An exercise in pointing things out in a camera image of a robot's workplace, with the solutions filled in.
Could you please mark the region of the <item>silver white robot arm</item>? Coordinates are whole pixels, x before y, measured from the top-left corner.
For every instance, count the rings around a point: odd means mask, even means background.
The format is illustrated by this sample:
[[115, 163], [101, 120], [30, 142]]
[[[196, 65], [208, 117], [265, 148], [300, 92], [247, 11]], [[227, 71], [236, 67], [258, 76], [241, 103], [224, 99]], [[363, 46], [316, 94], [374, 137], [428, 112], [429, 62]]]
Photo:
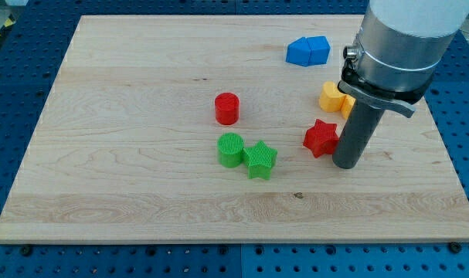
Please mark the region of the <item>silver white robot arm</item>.
[[370, 1], [343, 49], [338, 88], [355, 98], [351, 115], [411, 117], [468, 14], [469, 0]]

